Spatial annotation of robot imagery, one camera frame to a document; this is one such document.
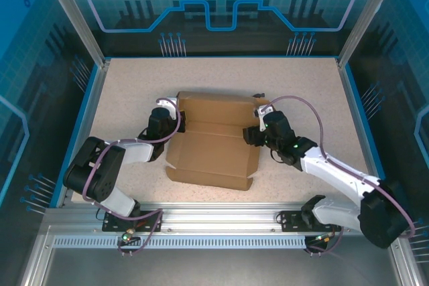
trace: metal slotted strip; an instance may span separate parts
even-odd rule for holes
[[[54,248],[116,248],[118,236],[57,236]],[[302,249],[305,236],[153,236],[149,249]],[[141,239],[124,249],[141,245]]]

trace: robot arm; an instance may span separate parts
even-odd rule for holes
[[[246,143],[269,147],[282,163],[319,177],[352,201],[327,200],[324,196],[312,198],[302,208],[302,219],[309,228],[314,223],[346,226],[360,230],[376,246],[387,248],[408,227],[397,208],[373,187],[379,186],[404,205],[406,199],[397,182],[382,181],[336,160],[315,142],[295,136],[283,112],[275,111],[272,106],[265,107],[255,112],[259,126],[243,130]]]
[[[169,100],[177,106],[177,98],[169,98]],[[159,140],[174,132],[178,122],[176,108],[166,100],[159,101],[158,105],[160,107],[152,110],[148,126],[139,134],[138,139]],[[178,132],[185,131],[184,113],[181,113],[181,118]],[[155,161],[164,151],[166,142],[148,144],[137,140],[123,140],[110,147],[91,180],[86,193],[88,198],[121,216],[138,216],[140,214],[138,202],[124,194],[115,185],[119,170],[125,164]],[[109,145],[109,142],[102,139],[89,137],[68,167],[64,176],[64,185],[82,194],[97,158]]]

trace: speckled beige tabletop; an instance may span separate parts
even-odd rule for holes
[[[251,96],[271,100],[298,95],[310,101],[324,124],[325,149],[367,171],[334,58],[114,58],[100,97],[91,135],[105,140],[136,137],[147,125],[155,100],[181,90]],[[316,118],[298,101],[275,105],[299,136],[318,142]],[[117,185],[142,202],[292,202],[316,194],[341,196],[322,180],[271,160],[261,149],[249,191],[170,181],[165,153],[155,162],[124,165]],[[74,194],[72,201],[82,198]]]

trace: cardboard box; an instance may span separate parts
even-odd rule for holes
[[[167,176],[175,182],[248,190],[257,170],[259,147],[247,145],[243,129],[259,124],[253,111],[260,98],[180,92],[186,132],[170,141]]]

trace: blue enclosure wall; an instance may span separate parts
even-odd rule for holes
[[[76,0],[106,56],[338,55],[367,0]]]
[[[57,0],[0,11],[0,285],[17,285],[50,199],[29,176],[56,182],[93,62]]]
[[[402,183],[427,224],[429,0],[384,0],[350,67],[386,177]]]

